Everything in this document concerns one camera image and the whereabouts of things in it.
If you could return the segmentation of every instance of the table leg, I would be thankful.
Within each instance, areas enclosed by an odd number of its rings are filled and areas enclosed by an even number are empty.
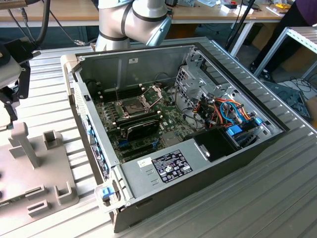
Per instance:
[[[303,79],[305,79],[317,66],[317,61],[304,73]]]
[[[260,63],[259,67],[257,68],[257,70],[254,72],[254,76],[258,77],[260,75],[260,73],[263,71],[264,67],[266,66],[266,64],[269,62],[269,60],[272,58],[272,56],[275,54],[275,52],[277,51],[277,49],[279,48],[279,46],[282,44],[282,42],[285,40],[285,38],[287,37],[287,31],[288,31],[288,27],[285,27],[285,29],[283,30],[283,32],[280,34],[280,36],[277,38],[277,40],[275,41],[274,45],[272,46],[272,48],[269,50],[269,52],[267,53],[267,55],[264,57],[263,61]]]
[[[246,23],[244,25],[243,30],[241,31],[240,36],[239,36],[236,44],[234,45],[234,47],[232,48],[232,51],[230,53],[232,55],[232,57],[236,57],[236,55],[238,54],[244,40],[247,38],[247,35],[249,34],[253,24],[254,24],[254,21],[250,21],[249,23]]]

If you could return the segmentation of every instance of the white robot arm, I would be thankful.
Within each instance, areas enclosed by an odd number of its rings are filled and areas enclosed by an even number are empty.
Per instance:
[[[99,0],[96,51],[126,49],[132,38],[160,45],[171,25],[164,0]]]

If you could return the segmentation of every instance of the motherboard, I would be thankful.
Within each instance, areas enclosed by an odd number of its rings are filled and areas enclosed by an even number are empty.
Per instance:
[[[121,163],[180,143],[196,130],[175,107],[172,93],[157,85],[141,87],[142,95],[95,103]]]

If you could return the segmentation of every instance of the white sticker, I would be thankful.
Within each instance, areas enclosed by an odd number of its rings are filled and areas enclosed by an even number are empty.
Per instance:
[[[139,160],[138,165],[140,168],[145,167],[146,165],[151,165],[152,164],[152,159],[150,157],[147,157],[145,159]]]
[[[190,169],[189,165],[184,167],[184,170],[188,170],[188,169]]]
[[[129,59],[129,63],[137,63],[139,58]]]

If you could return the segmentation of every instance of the computer parts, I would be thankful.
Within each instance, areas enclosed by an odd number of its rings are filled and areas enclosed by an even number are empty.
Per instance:
[[[73,101],[103,181],[95,195],[115,232],[247,165],[288,131],[199,44],[73,58]]]

